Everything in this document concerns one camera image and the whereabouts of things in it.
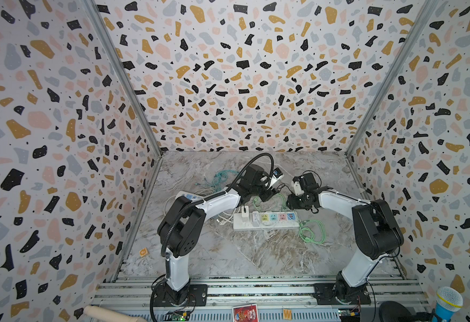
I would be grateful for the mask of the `white rectangular charger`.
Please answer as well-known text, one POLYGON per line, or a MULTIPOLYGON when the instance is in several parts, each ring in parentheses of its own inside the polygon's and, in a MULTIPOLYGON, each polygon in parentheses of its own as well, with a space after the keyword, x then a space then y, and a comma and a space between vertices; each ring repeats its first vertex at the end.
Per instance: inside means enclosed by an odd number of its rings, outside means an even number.
POLYGON ((255 227, 260 225, 260 213, 258 211, 252 212, 252 224, 255 227))

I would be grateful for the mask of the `white square charger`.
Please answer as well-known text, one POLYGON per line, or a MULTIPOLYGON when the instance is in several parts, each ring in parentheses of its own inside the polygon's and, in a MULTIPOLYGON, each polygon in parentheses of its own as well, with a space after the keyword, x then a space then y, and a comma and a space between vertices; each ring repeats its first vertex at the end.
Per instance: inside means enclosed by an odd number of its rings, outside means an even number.
POLYGON ((244 223, 248 223, 250 221, 250 211, 248 206, 241 207, 241 220, 244 223))

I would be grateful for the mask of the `large colourful power strip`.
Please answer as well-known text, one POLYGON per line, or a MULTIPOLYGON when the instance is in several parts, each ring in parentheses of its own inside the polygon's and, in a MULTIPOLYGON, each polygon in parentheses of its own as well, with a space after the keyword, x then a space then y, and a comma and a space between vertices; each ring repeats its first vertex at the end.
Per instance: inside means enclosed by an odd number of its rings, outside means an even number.
POLYGON ((241 213, 235 213, 233 217, 234 231, 256 231, 256 230, 281 230, 299 228, 298 215, 295 211, 281 212, 259 212, 260 225, 255 227, 252 224, 252 212, 250 212, 250 221, 244 223, 241 220, 241 213))

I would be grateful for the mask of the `small white blue power strip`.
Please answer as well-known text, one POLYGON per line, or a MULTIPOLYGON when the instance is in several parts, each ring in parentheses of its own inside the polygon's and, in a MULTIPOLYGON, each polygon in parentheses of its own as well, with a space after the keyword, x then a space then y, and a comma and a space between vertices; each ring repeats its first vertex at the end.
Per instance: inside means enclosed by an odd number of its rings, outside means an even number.
POLYGON ((185 197, 185 198, 189 199, 190 201, 197 201, 197 200, 203 199, 203 197, 201 195, 197 195, 197 194, 186 192, 186 191, 180 191, 175 196, 176 199, 178 199, 180 197, 185 197))

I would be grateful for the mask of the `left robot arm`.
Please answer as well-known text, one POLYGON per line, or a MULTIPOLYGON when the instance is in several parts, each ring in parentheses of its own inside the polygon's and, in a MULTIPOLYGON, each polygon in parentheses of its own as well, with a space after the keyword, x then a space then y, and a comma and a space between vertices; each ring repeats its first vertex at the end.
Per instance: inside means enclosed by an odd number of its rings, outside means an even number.
POLYGON ((161 257, 165 260, 165 277, 154 294, 168 298, 171 305, 181 305, 189 298, 189 253, 196 247, 206 221, 245 206, 253 197, 266 201, 277 194, 273 187, 283 176, 275 168, 273 156, 261 153, 244 165, 224 189, 195 201, 177 197, 157 228, 161 257))

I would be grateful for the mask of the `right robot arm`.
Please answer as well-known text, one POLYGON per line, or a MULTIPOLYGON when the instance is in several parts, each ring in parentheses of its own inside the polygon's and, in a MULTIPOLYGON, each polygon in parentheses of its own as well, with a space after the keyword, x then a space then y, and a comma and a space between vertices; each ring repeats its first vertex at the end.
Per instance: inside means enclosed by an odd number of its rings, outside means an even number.
POLYGON ((290 209, 327 209, 353 222, 357 250, 348 265, 336 276, 329 299, 351 303, 366 291, 368 278, 384 258, 392 258, 404 238, 389 204, 369 201, 331 190, 329 187, 295 193, 287 197, 290 209))

